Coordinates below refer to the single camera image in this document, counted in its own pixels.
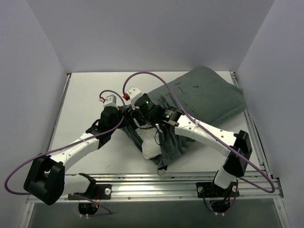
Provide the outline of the white pillow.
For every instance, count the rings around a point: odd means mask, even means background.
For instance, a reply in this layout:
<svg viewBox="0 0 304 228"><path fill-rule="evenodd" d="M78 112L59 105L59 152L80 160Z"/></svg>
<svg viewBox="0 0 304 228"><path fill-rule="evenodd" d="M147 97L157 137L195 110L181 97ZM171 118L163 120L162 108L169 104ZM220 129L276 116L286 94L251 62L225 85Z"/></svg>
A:
<svg viewBox="0 0 304 228"><path fill-rule="evenodd" d="M139 137L142 139L142 153L145 159L152 159L162 154L161 147L158 144L159 137L156 136L157 130L153 129L137 129Z"/></svg>

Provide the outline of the zebra and green pillowcase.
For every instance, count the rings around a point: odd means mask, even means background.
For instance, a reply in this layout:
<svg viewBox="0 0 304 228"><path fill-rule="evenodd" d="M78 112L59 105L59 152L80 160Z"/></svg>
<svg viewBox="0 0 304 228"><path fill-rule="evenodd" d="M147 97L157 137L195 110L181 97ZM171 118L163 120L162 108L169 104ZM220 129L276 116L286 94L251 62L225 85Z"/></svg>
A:
<svg viewBox="0 0 304 228"><path fill-rule="evenodd" d="M172 89L189 115L212 126L219 126L247 108L243 91L206 66L198 66L167 85L151 90L148 96L163 108L177 107L168 88ZM123 131L142 153L143 141L136 130L129 126ZM150 160L157 169L165 169L188 153L193 144L194 140L170 132L168 142L160 146L162 154Z"/></svg>

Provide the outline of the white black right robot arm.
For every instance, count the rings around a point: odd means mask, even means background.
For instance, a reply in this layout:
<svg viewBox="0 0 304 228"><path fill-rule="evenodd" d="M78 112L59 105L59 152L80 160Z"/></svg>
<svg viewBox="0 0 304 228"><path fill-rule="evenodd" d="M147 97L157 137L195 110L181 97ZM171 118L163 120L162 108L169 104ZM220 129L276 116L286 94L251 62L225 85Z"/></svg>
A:
<svg viewBox="0 0 304 228"><path fill-rule="evenodd" d="M222 196L236 177L244 176L246 160L252 153L248 133L234 133L213 127L172 106L162 108L141 92L128 92L124 96L131 101L137 123L140 126L148 124L158 132L158 143L161 146L165 146L172 132L175 136L184 136L207 145L226 157L211 184L213 194Z"/></svg>

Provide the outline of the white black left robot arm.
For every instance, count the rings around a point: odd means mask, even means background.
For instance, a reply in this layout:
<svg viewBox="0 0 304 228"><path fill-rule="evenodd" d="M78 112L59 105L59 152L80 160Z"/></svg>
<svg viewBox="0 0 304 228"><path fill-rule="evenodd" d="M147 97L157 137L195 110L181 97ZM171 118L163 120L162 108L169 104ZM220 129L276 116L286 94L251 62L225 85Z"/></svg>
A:
<svg viewBox="0 0 304 228"><path fill-rule="evenodd" d="M92 199L97 195L96 180L85 173L66 175L74 164L97 151L111 140L116 129L128 124L128 108L106 107L75 142L54 153L41 154L34 159L23 188L47 205L63 195Z"/></svg>

